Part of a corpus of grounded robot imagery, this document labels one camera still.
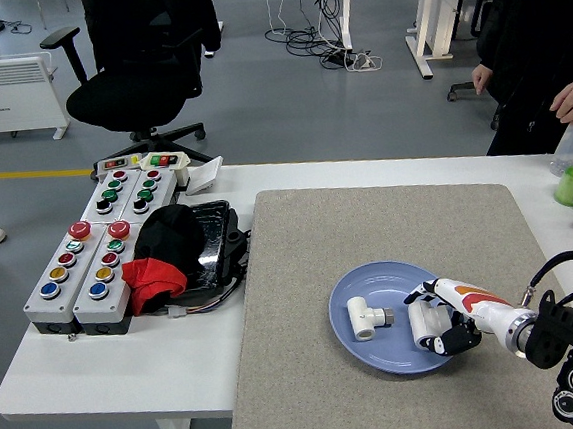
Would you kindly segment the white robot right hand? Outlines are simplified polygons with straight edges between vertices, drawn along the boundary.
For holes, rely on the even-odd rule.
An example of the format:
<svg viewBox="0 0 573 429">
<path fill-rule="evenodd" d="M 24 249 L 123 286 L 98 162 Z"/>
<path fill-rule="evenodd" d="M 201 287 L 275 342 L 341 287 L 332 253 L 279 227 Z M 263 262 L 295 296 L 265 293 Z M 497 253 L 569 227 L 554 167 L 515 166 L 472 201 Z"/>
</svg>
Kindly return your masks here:
<svg viewBox="0 0 573 429">
<path fill-rule="evenodd" d="M 534 312 L 513 307 L 487 289 L 447 278 L 421 283 L 404 301 L 415 345 L 444 356 L 476 346 L 484 332 L 521 357 L 520 336 L 536 319 Z"/>
</svg>

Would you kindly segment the person's right hand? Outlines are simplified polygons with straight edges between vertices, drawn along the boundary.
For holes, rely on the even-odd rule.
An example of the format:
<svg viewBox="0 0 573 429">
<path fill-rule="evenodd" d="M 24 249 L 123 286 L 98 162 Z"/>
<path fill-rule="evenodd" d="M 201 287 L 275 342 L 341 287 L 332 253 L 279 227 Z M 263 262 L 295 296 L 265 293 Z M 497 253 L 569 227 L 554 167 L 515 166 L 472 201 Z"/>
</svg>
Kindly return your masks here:
<svg viewBox="0 0 573 429">
<path fill-rule="evenodd" d="M 471 80 L 473 83 L 473 88 L 477 95 L 481 95 L 487 89 L 491 77 L 493 76 L 493 70 L 488 68 L 483 64 L 478 64 L 471 74 Z"/>
</svg>

